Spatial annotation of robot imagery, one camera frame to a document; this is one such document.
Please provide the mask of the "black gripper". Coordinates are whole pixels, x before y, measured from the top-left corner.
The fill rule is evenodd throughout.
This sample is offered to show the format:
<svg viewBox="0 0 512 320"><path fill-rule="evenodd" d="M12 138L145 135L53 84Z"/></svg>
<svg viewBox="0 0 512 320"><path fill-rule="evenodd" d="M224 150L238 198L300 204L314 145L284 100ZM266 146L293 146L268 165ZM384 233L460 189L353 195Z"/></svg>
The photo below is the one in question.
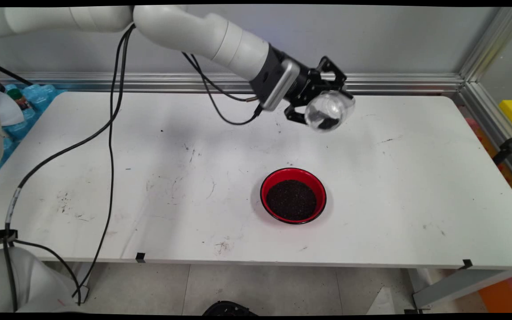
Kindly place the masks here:
<svg viewBox="0 0 512 320"><path fill-rule="evenodd" d="M329 57L323 56L316 70L269 45L264 64L250 81L250 86L262 108L276 108L282 100L303 98L305 91L311 88L319 76L321 92L339 92L347 99L354 100L354 96L345 87L347 77ZM323 73L333 73L334 79L323 79ZM290 104L284 109L284 116L288 121L308 126L305 118L307 109L307 105Z"/></svg>

